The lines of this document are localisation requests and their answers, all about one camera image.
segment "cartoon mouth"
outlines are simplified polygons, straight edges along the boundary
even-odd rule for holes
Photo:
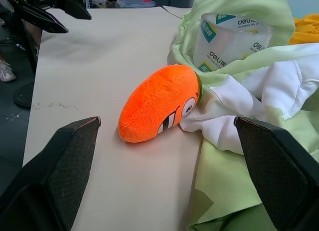
[[[164,119],[163,123],[159,127],[158,134],[163,132],[164,130],[169,129],[170,127],[172,127],[174,125],[177,109]]]

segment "cartoon eye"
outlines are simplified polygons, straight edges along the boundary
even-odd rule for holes
[[[176,111],[174,111],[173,113],[171,113],[169,116],[167,116],[164,119],[163,123],[159,127],[158,134],[163,132],[163,130],[169,129],[170,127],[174,125],[175,114],[176,114]]]
[[[189,100],[187,100],[181,112],[181,116],[185,117],[186,115],[188,115],[189,112],[192,110],[192,108],[194,108],[195,103],[196,103],[195,98],[190,98]]]

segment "orange plush toy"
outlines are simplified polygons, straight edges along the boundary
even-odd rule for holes
[[[196,73],[185,65],[166,66],[145,80],[127,100],[119,119],[120,137],[142,142],[177,125],[200,97]]]

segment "light green cloth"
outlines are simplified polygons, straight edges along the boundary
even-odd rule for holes
[[[237,60],[210,73],[202,73],[192,63],[192,52],[199,31],[200,17],[204,13],[230,13],[247,16],[273,26],[273,37],[267,49]],[[191,12],[183,16],[179,34],[172,52],[176,61],[192,67],[203,84],[203,98],[212,92],[209,87],[222,84],[228,75],[241,82],[256,69],[270,66],[275,61],[296,59],[318,54],[304,46],[285,46],[295,31],[294,20],[286,0],[195,0]],[[295,117],[284,121],[279,109],[268,107],[271,123],[283,127],[319,160],[319,92],[316,92]],[[269,217],[249,177],[244,157],[228,151],[220,151],[204,140],[196,177],[190,231],[272,231]],[[258,217],[253,215],[258,209]],[[254,219],[264,225],[252,225]]]

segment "stuffed toy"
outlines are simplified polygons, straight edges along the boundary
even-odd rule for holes
[[[127,100],[118,123],[120,137],[142,142],[177,125],[200,99],[199,81],[186,65],[166,66],[152,74]]]

